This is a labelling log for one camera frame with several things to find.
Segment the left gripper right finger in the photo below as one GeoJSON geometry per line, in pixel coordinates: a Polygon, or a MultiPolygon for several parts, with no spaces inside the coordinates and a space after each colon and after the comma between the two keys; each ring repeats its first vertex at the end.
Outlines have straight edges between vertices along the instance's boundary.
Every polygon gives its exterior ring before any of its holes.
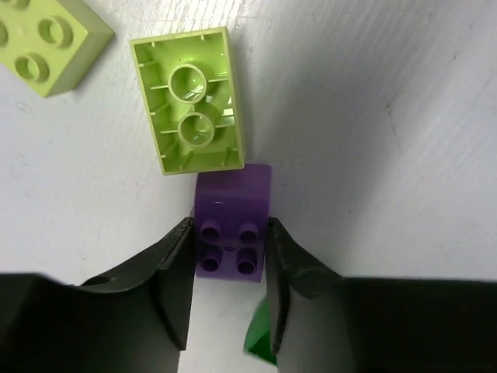
{"type": "Polygon", "coordinates": [[[270,349],[281,372],[494,372],[493,281],[347,277],[271,218],[270,349]]]}

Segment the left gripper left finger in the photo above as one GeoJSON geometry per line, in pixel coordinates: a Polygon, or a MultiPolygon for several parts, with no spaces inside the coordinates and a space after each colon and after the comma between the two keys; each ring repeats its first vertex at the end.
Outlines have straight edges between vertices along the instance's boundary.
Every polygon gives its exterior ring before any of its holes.
{"type": "Polygon", "coordinates": [[[175,372],[186,349],[194,227],[165,237],[81,285],[1,276],[3,372],[175,372]]]}

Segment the lime lego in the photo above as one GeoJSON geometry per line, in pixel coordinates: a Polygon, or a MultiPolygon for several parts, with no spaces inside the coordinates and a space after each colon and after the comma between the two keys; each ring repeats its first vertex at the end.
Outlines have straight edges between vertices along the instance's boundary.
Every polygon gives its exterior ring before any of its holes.
{"type": "Polygon", "coordinates": [[[226,27],[130,41],[165,175],[241,169],[245,141],[226,27]]]}
{"type": "Polygon", "coordinates": [[[1,63],[43,98],[75,89],[113,35],[83,1],[1,2],[1,63]]]}

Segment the purple lego brick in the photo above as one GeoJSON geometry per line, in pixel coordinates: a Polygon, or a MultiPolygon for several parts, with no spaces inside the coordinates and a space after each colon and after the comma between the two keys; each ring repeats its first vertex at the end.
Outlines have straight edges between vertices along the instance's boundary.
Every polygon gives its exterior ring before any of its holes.
{"type": "Polygon", "coordinates": [[[262,280],[271,176],[271,167],[260,164],[198,175],[193,208],[198,277],[262,280]]]}

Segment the green lego brick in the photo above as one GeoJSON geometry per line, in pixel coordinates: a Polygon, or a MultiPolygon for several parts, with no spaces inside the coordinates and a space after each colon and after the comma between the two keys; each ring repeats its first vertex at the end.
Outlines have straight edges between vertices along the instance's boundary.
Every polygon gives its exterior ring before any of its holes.
{"type": "Polygon", "coordinates": [[[243,352],[248,356],[277,366],[276,355],[271,351],[269,304],[267,297],[257,305],[245,334],[243,352]]]}

